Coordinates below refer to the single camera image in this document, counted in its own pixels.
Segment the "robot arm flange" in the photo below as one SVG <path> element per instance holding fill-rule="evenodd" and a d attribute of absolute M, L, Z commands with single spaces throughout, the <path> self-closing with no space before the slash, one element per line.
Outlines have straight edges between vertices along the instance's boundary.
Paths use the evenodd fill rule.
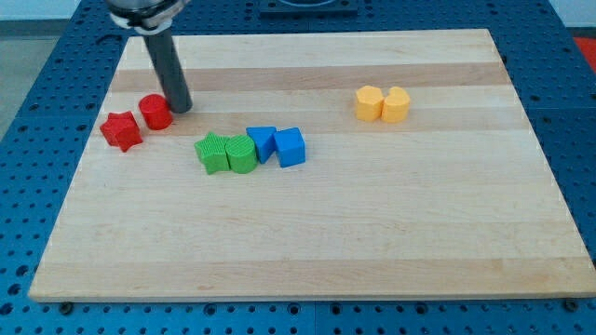
<path fill-rule="evenodd" d="M 112 21 L 143 35 L 159 34 L 171 27 L 173 18 L 190 0 L 105 0 Z"/>

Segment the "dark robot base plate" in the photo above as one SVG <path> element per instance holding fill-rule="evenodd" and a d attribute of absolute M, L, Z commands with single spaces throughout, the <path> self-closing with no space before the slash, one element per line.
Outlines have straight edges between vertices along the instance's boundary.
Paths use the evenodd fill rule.
<path fill-rule="evenodd" d="M 358 0 L 259 0 L 257 1 L 260 16 L 281 17 L 317 16 L 327 14 L 358 13 Z"/>

